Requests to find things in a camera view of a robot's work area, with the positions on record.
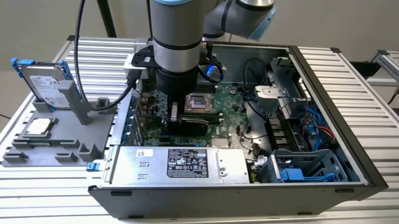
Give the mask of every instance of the sticker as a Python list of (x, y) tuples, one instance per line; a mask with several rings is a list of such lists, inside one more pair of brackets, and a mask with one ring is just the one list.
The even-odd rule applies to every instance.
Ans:
[(152, 149), (137, 149), (136, 151), (136, 157), (152, 157), (152, 155), (153, 155)]
[(206, 178), (206, 150), (169, 149), (166, 175), (169, 178)]
[(43, 101), (53, 106), (57, 107), (69, 107), (67, 100), (62, 93), (57, 90), (57, 80), (49, 76), (29, 76), (33, 85), (42, 97)]

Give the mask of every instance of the blue cable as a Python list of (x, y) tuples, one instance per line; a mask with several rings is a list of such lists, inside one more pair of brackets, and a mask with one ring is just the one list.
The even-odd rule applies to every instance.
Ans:
[[(310, 109), (305, 106), (302, 108), (318, 118), (318, 124), (321, 124), (321, 115), (313, 109)], [(317, 129), (317, 141), (316, 141), (316, 144), (312, 148), (312, 152), (317, 151), (317, 149), (320, 147), (320, 144), (321, 144), (321, 135), (320, 135), (318, 129)]]
[(308, 108), (308, 107), (302, 107), (309, 113), (312, 113), (313, 115), (316, 115), (317, 116), (317, 118), (318, 118), (318, 124), (321, 125), (321, 115), (313, 110), (313, 109), (310, 109), (310, 108)]
[(320, 135), (318, 129), (317, 129), (317, 141), (316, 141), (316, 144), (313, 146), (312, 152), (317, 151), (317, 149), (320, 147), (320, 144), (321, 144), (321, 135)]
[(304, 177), (304, 180), (306, 182), (328, 182), (330, 180), (333, 180), (334, 174), (325, 174), (324, 176), (309, 176), (309, 177)]

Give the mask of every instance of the metal rail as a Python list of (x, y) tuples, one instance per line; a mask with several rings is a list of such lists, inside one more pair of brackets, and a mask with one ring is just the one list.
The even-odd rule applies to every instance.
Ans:
[[(123, 84), (122, 60), (132, 53), (134, 39), (81, 38), (78, 46), (81, 76), (85, 79), (83, 87), (90, 98), (97, 96), (115, 98)], [(71, 60), (71, 43), (66, 43), (54, 61), (61, 58)], [(384, 105), (374, 100), (376, 96), (360, 83), (356, 74), (344, 70), (344, 60), (340, 55), (328, 52), (329, 49), (309, 49), (304, 56), (309, 60), (326, 59), (341, 62), (340, 73), (332, 73), (329, 65), (317, 65), (316, 75), (322, 80), (324, 88), (336, 103), (340, 113), (348, 119), (352, 131), (357, 136), (369, 158), (381, 173), (389, 188), (364, 201), (348, 201), (334, 206), (316, 216), (290, 217), (225, 217), (194, 218), (178, 220), (123, 220), (123, 223), (308, 223), (350, 224), (399, 223), (399, 144), (396, 138), (399, 129)], [(332, 82), (330, 79), (349, 79), (350, 84)], [(22, 121), (33, 107), (29, 95), (11, 121), (2, 131), (3, 141), (0, 144), (0, 154), (5, 152), (5, 145), (21, 130)], [(101, 173), (93, 173), (90, 178), (98, 179)], [(39, 168), (3, 168), (0, 165), (0, 222), (33, 223), (119, 223), (97, 204), (86, 192), (86, 172), (83, 167), (39, 167)]]

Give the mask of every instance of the black cable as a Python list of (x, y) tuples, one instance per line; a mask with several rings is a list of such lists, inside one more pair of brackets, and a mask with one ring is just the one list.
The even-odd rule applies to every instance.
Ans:
[(5, 115), (2, 115), (2, 114), (0, 114), (0, 117), (3, 117), (3, 118), (6, 118), (6, 119), (10, 119), (10, 117), (7, 117), (7, 116), (5, 116)]
[(296, 132), (296, 134), (297, 134), (297, 138), (298, 138), (298, 140), (300, 140), (300, 143), (301, 143), (301, 145), (304, 146), (305, 151), (308, 152), (308, 151), (309, 151), (309, 149), (308, 149), (308, 145), (306, 145), (306, 142), (305, 142), (305, 140), (304, 140), (304, 137), (302, 137), (301, 134), (300, 134), (300, 128), (298, 128), (298, 127), (294, 128), (294, 132)]
[(77, 12), (77, 21), (75, 21), (75, 29), (74, 29), (74, 43), (73, 43), (73, 62), (74, 62), (75, 82), (77, 82), (77, 87), (78, 87), (78, 90), (79, 90), (82, 101), (86, 104), (87, 108), (91, 111), (105, 111), (109, 108), (114, 107), (119, 103), (119, 101), (123, 99), (123, 97), (129, 93), (130, 89), (133, 88), (133, 84), (126, 85), (126, 88), (125, 88), (123, 92), (121, 93), (118, 98), (109, 105), (106, 105), (103, 107), (91, 107), (90, 106), (90, 104), (86, 100), (86, 97), (85, 97), (85, 92), (82, 90), (82, 86), (81, 86), (79, 74), (78, 74), (78, 61), (77, 61), (77, 45), (78, 45), (79, 23), (81, 23), (83, 5), (85, 5), (85, 0), (81, 0), (79, 1), (79, 6), (78, 6), (78, 12)]
[(249, 137), (244, 136), (244, 131), (248, 129), (249, 126), (250, 126), (250, 125), (248, 125), (248, 126), (245, 127), (245, 129), (241, 131), (241, 137), (244, 137), (244, 138), (248, 139), (248, 140), (254, 140), (254, 139), (260, 139), (260, 138), (262, 138), (262, 137), (266, 137), (266, 134), (265, 134), (265, 135), (261, 135), (261, 136), (258, 136), (258, 137), (256, 137), (256, 138), (249, 138)]
[(150, 20), (149, 0), (146, 0), (146, 16), (148, 16), (148, 26), (149, 26), (149, 37), (150, 37), (150, 40), (152, 40), (153, 39), (153, 35), (152, 35), (152, 20)]
[(392, 95), (392, 97), (390, 97), (390, 99), (388, 101), (388, 105), (393, 102), (394, 97), (396, 97), (396, 94)]
[[(245, 100), (245, 94), (248, 94), (249, 91), (245, 91), (242, 94), (242, 101)], [(264, 116), (254, 110), (253, 106), (250, 105), (249, 101), (246, 100), (248, 106), (250, 107), (252, 111), (254, 112), (254, 114), (258, 115), (258, 117), (261, 117), (261, 119), (266, 122), (266, 118), (264, 118)]]
[(257, 61), (257, 62), (260, 62), (261, 67), (262, 67), (262, 76), (265, 75), (265, 65), (264, 65), (262, 61), (261, 61), (258, 58), (250, 58), (250, 59), (248, 59), (248, 60), (245, 61), (245, 63), (244, 63), (244, 66), (242, 66), (242, 84), (244, 84), (244, 89), (246, 89), (246, 87), (245, 87), (245, 73), (246, 73), (245, 67), (246, 67), (246, 65), (248, 65), (248, 63), (249, 63), (250, 61)]

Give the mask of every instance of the wire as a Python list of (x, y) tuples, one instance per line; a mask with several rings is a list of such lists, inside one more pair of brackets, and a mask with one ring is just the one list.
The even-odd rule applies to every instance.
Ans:
[(7, 116), (5, 116), (5, 115), (2, 115), (2, 114), (0, 114), (0, 117), (3, 117), (3, 118), (6, 118), (6, 119), (10, 120), (10, 117), (7, 117)]
[(334, 141), (334, 134), (332, 133), (332, 131), (326, 127), (322, 127), (322, 126), (314, 126), (314, 127), (318, 128), (318, 129), (325, 130), (332, 135), (332, 140)]
[(136, 92), (137, 92), (137, 94), (140, 95), (140, 97), (144, 99), (144, 101), (145, 101), (145, 104), (146, 104), (146, 108), (145, 108), (145, 114), (148, 113), (148, 107), (149, 107), (149, 105), (148, 105), (148, 101), (146, 101), (146, 99), (145, 99), (145, 97), (142, 96), (142, 94), (136, 90), (136, 89), (133, 89)]
[(245, 127), (245, 129), (241, 131), (241, 137), (244, 137), (244, 138), (248, 139), (248, 140), (254, 140), (254, 139), (260, 139), (260, 138), (262, 138), (262, 137), (266, 137), (266, 134), (265, 134), (265, 135), (261, 135), (261, 136), (258, 136), (258, 137), (256, 137), (256, 138), (249, 138), (249, 137), (244, 136), (244, 131), (245, 131), (249, 127), (250, 127), (250, 125), (248, 125), (248, 126)]
[(245, 61), (245, 63), (244, 63), (244, 66), (242, 66), (242, 84), (244, 84), (244, 89), (246, 89), (246, 84), (245, 84), (245, 73), (246, 73), (246, 70), (245, 70), (245, 67), (246, 67), (246, 65), (248, 65), (248, 63), (249, 63), (250, 61), (257, 61), (257, 62), (260, 62), (260, 64), (261, 64), (261, 68), (262, 68), (262, 76), (265, 75), (265, 65), (264, 65), (262, 61), (261, 61), (258, 58), (250, 58), (250, 59), (248, 59), (248, 60)]
[(73, 43), (73, 62), (74, 62), (75, 82), (77, 82), (77, 87), (78, 87), (78, 90), (79, 90), (82, 101), (86, 104), (87, 108), (91, 111), (105, 111), (109, 108), (114, 107), (119, 103), (119, 101), (123, 99), (123, 97), (129, 93), (130, 89), (133, 88), (133, 85), (132, 84), (126, 85), (126, 88), (125, 88), (123, 92), (121, 93), (121, 95), (118, 96), (118, 98), (109, 105), (106, 105), (103, 107), (93, 107), (89, 104), (89, 102), (86, 100), (86, 97), (85, 97), (85, 92), (82, 90), (81, 81), (79, 81), (78, 61), (77, 61), (77, 46), (78, 46), (78, 35), (79, 35), (79, 23), (81, 23), (81, 16), (82, 16), (83, 6), (85, 6), (85, 0), (81, 0), (79, 1), (79, 6), (78, 6), (78, 12), (77, 12), (75, 29), (74, 29), (74, 43)]
[(262, 137), (266, 137), (266, 134), (265, 134), (265, 135), (261, 135), (261, 136), (258, 136), (258, 137), (256, 137), (256, 138), (248, 138), (246, 136), (244, 136), (244, 133), (242, 133), (242, 137), (244, 137), (244, 139), (254, 140), (254, 139), (260, 139), (260, 138), (262, 138)]
[(388, 101), (388, 105), (393, 102), (394, 97), (396, 97), (396, 94), (392, 95), (392, 97), (390, 97), (390, 99)]
[(328, 131), (325, 131), (324, 129), (321, 129), (321, 131), (332, 138), (332, 135), (328, 133)]
[[(245, 100), (245, 99), (244, 99), (244, 96), (245, 96), (245, 94), (248, 94), (248, 93), (249, 93), (249, 91), (245, 91), (245, 92), (242, 93), (242, 101)], [(257, 114), (258, 117), (261, 117), (261, 119), (266, 122), (266, 118), (264, 118), (264, 116), (254, 110), (254, 108), (252, 107), (252, 105), (250, 105), (250, 103), (249, 103), (248, 100), (246, 100), (246, 103), (248, 103), (248, 106), (250, 107), (252, 111), (254, 112), (254, 114)]]
[(318, 118), (318, 124), (321, 123), (321, 115), (314, 111), (314, 110), (312, 110), (310, 108), (308, 108), (308, 107), (302, 107), (304, 109), (305, 109), (305, 113), (312, 113), (313, 115), (316, 115), (317, 116), (317, 118)]

